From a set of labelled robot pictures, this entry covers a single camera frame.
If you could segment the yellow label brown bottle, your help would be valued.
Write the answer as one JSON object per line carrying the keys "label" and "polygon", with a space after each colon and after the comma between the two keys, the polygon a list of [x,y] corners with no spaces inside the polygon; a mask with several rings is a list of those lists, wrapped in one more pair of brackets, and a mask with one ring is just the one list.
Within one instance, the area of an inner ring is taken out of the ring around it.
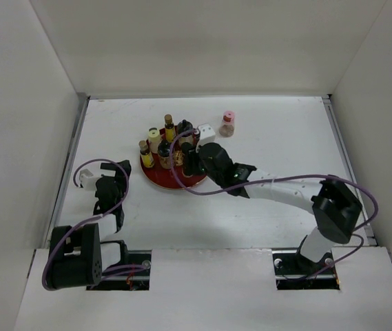
{"label": "yellow label brown bottle", "polygon": [[148,146],[148,143],[145,140],[141,140],[138,143],[141,155],[141,161],[143,166],[146,168],[154,167],[154,158],[152,156],[152,152]]}

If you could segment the black grinder pepper jar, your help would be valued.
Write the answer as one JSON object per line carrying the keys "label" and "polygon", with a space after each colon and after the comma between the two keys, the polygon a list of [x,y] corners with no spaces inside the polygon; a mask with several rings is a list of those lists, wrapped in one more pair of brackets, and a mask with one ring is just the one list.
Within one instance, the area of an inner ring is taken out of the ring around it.
{"label": "black grinder pepper jar", "polygon": [[194,127],[190,121],[183,119],[177,125],[177,133],[180,135],[178,139],[179,146],[182,146],[184,143],[189,143],[191,146],[194,144]]}

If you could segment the black grinder salt jar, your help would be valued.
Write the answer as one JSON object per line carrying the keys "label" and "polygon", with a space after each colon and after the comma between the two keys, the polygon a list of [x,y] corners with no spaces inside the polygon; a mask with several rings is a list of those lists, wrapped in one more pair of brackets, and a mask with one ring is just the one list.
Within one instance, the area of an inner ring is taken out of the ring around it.
{"label": "black grinder salt jar", "polygon": [[170,142],[162,140],[158,145],[158,159],[163,169],[169,170],[171,168],[170,160]]}

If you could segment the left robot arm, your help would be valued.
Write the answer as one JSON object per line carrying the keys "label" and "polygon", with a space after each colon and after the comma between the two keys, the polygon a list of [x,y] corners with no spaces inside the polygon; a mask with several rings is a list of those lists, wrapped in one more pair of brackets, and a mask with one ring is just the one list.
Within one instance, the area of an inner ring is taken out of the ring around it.
{"label": "left robot arm", "polygon": [[74,173],[79,176],[75,185],[93,192],[96,201],[91,218],[74,226],[53,228],[41,280],[46,290],[97,285],[107,268],[117,275],[129,269],[130,258],[124,254],[124,245],[105,240],[123,227],[122,204],[127,196],[132,167],[128,160],[99,161],[100,169],[114,174],[94,176],[87,169]]}

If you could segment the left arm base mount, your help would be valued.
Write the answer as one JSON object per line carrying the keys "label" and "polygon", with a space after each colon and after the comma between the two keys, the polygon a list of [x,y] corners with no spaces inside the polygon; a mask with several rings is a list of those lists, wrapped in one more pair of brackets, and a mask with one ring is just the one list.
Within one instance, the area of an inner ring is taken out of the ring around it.
{"label": "left arm base mount", "polygon": [[146,291],[149,290],[152,266],[151,250],[133,250],[123,263],[103,273],[98,285],[87,286],[88,291]]}

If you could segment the gold cap yellow bottle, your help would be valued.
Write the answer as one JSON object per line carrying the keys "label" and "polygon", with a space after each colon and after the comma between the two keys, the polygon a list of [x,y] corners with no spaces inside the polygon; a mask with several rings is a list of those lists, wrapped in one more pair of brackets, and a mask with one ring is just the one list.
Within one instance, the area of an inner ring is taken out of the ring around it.
{"label": "gold cap yellow bottle", "polygon": [[172,143],[176,138],[176,127],[173,118],[170,114],[164,116],[165,121],[165,138],[169,143]]}

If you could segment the cream cap spice jar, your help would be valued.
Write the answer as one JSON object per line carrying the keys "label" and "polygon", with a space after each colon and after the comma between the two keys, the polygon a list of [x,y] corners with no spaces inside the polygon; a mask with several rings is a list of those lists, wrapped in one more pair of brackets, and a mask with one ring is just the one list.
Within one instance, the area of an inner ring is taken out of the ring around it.
{"label": "cream cap spice jar", "polygon": [[150,128],[147,133],[150,151],[158,154],[158,147],[162,141],[162,136],[158,128]]}

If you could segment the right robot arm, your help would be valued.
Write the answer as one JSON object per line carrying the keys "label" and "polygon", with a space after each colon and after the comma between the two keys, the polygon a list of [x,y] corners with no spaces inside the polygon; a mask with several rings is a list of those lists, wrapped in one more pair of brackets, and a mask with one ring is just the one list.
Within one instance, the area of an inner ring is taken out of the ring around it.
{"label": "right robot arm", "polygon": [[182,146],[186,176],[204,174],[233,197],[266,199],[312,214],[316,226],[301,242],[294,262],[312,272],[336,244],[350,242],[362,204],[345,182],[333,176],[282,179],[253,165],[235,163],[217,143]]}

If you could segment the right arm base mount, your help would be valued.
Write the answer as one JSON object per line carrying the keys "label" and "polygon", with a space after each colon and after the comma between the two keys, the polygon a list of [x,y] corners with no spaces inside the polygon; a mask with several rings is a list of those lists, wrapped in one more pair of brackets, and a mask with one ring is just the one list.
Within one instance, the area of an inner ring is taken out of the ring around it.
{"label": "right arm base mount", "polygon": [[336,268],[318,271],[333,263],[327,252],[317,263],[300,256],[295,250],[273,250],[272,259],[278,290],[339,290]]}

